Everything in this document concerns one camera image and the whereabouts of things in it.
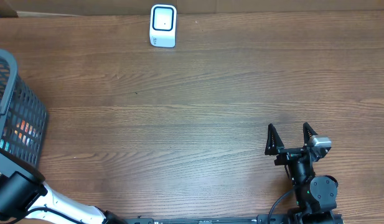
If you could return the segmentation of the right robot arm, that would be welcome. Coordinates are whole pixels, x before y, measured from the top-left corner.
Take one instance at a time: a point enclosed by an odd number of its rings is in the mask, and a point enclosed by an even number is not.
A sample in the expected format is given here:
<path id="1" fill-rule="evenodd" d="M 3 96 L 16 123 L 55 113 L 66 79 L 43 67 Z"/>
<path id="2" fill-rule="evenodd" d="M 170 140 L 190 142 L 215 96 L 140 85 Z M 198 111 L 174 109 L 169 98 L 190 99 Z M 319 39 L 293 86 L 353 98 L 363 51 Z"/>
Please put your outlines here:
<path id="1" fill-rule="evenodd" d="M 303 124 L 303 135 L 303 146 L 286 148 L 274 125 L 268 125 L 265 155 L 275 156 L 274 164 L 284 167 L 292 189 L 275 201 L 266 222 L 342 223 L 342 216 L 333 213 L 333 209 L 337 208 L 338 181 L 331 175 L 317 176 L 313 166 L 313 163 L 325 158 L 331 150 L 332 141 L 317 134 L 309 123 Z M 275 218 L 275 208 L 291 193 L 295 195 L 297 207 L 290 208 L 281 218 Z"/>

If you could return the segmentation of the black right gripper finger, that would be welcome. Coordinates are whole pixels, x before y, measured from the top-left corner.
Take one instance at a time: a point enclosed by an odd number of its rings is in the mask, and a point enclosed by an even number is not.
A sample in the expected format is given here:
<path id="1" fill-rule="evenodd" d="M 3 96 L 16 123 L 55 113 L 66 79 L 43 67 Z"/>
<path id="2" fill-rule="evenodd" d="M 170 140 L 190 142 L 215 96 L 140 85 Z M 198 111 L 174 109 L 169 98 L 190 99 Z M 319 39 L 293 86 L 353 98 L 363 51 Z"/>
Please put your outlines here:
<path id="1" fill-rule="evenodd" d="M 304 144 L 308 145 L 308 142 L 312 136 L 317 135 L 317 133 L 312 129 L 308 122 L 303 124 L 303 134 L 304 134 Z"/>
<path id="2" fill-rule="evenodd" d="M 272 123 L 268 125 L 268 137 L 265 147 L 265 155 L 275 156 L 284 149 L 284 144 Z"/>

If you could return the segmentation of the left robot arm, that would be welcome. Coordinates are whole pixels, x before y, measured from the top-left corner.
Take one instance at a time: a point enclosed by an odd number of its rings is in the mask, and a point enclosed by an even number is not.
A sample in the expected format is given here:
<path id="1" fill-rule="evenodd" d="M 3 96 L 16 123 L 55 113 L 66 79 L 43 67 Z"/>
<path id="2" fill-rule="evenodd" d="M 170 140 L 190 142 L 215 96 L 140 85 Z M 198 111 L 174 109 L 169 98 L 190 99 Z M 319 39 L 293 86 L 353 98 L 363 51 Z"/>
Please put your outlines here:
<path id="1" fill-rule="evenodd" d="M 78 203 L 50 188 L 33 166 L 0 148 L 0 221 L 38 219 L 51 223 L 124 223 L 98 207 Z"/>

